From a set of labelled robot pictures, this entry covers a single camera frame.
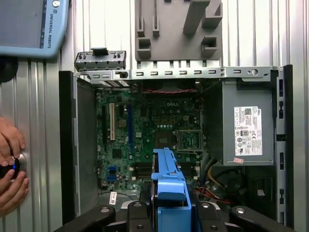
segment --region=black knob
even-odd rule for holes
[[[7,172],[11,169],[15,170],[15,173],[12,177],[12,180],[13,180],[13,179],[16,179],[16,177],[17,177],[17,175],[20,171],[26,170],[25,157],[23,155],[20,155],[20,157],[18,159],[15,159],[14,165],[8,165],[8,166],[5,166],[5,167],[0,165],[0,178],[4,178],[4,176],[7,174]]]
[[[12,80],[18,70],[16,57],[0,57],[0,83]]]

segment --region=white sticker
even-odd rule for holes
[[[262,189],[258,189],[257,190],[257,195],[258,196],[265,196],[265,193],[264,193],[264,191]]]
[[[117,192],[111,192],[110,204],[116,205]]]
[[[262,111],[257,106],[234,107],[235,155],[262,155]]]

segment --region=green circuit board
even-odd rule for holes
[[[196,98],[130,91],[97,92],[98,176],[101,190],[141,189],[150,181],[153,149],[169,147],[188,183],[199,177],[203,151]]]

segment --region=gray plastic holder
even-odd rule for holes
[[[136,60],[222,57],[221,0],[135,0]]]

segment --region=human hand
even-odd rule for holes
[[[20,149],[25,148],[25,140],[19,130],[0,117],[0,165],[14,164],[10,147],[15,158],[19,157]]]
[[[11,182],[14,170],[11,169],[0,180],[0,217],[14,211],[28,194],[29,179],[25,178],[26,173],[20,172],[17,178]]]

